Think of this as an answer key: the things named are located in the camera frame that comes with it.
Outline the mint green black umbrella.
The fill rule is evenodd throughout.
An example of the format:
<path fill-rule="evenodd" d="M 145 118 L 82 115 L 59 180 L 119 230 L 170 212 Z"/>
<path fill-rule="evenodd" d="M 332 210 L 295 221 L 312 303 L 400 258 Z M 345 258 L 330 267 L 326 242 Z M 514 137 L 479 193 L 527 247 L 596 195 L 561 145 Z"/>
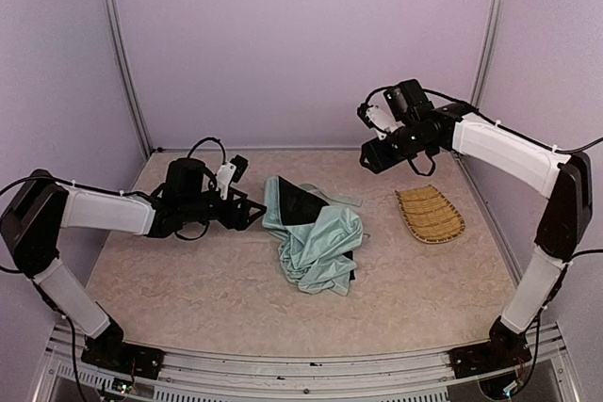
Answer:
<path fill-rule="evenodd" d="M 270 176 L 264 204 L 262 226 L 279 240 L 278 261 L 287 282 L 308 295 L 331 291 L 345 297 L 357 268 L 353 253 L 367 237 L 354 211 L 363 201 Z"/>

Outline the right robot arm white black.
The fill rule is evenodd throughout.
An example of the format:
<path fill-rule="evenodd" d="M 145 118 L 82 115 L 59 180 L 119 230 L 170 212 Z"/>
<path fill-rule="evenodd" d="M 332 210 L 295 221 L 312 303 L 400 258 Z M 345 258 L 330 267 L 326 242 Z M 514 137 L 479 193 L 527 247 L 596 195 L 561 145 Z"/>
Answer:
<path fill-rule="evenodd" d="M 489 332 L 488 345 L 510 355 L 559 290 L 592 219 L 591 160 L 584 149 L 561 150 L 488 119 L 477 107 L 448 98 L 436 107 L 432 91 L 415 79 L 374 89 L 388 108 L 365 99 L 357 108 L 375 138 L 361 147 L 360 164 L 374 174 L 412 163 L 424 153 L 469 156 L 529 185 L 547 201 L 534 239 L 534 252 L 512 301 Z"/>

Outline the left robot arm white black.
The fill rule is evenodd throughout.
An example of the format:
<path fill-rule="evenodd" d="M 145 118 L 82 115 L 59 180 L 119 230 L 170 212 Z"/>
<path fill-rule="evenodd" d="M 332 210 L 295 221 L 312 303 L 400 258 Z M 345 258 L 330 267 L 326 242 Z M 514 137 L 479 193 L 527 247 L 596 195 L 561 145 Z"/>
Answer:
<path fill-rule="evenodd" d="M 37 169 L 13 182 L 18 191 L 1 215 L 1 237 L 14 263 L 9 273 L 30 279 L 54 310 L 79 327 L 87 351 L 117 353 L 123 348 L 122 328 L 62 262 L 60 231 L 84 228 L 163 239 L 179 236 L 188 224 L 207 228 L 213 221 L 245 231 L 267 211 L 233 187 L 247 167 L 240 155 L 216 172 L 199 159 L 177 158 L 150 194 L 81 185 Z"/>

